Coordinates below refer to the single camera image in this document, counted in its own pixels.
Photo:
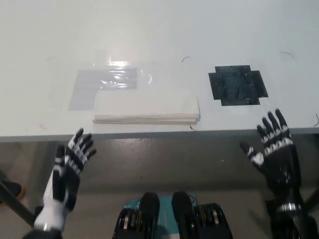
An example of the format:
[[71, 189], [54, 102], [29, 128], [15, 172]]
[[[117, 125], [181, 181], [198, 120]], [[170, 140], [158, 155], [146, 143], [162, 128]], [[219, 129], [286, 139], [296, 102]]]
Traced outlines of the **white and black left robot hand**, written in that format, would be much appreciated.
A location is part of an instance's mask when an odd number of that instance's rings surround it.
[[34, 228], [62, 232], [67, 215], [73, 211], [85, 164], [96, 153], [91, 134], [80, 128], [67, 145], [58, 145], [55, 161], [43, 195], [43, 208]]

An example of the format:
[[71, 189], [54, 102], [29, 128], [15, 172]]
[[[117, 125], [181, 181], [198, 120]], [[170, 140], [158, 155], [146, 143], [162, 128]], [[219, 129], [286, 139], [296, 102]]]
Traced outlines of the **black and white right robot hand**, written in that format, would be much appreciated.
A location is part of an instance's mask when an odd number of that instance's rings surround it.
[[240, 147], [251, 164], [266, 179], [270, 191], [274, 194], [278, 207], [302, 209], [304, 201], [300, 193], [301, 170], [296, 145], [290, 129], [279, 109], [268, 112], [262, 118], [263, 125], [257, 125], [263, 151], [257, 151], [247, 142]]

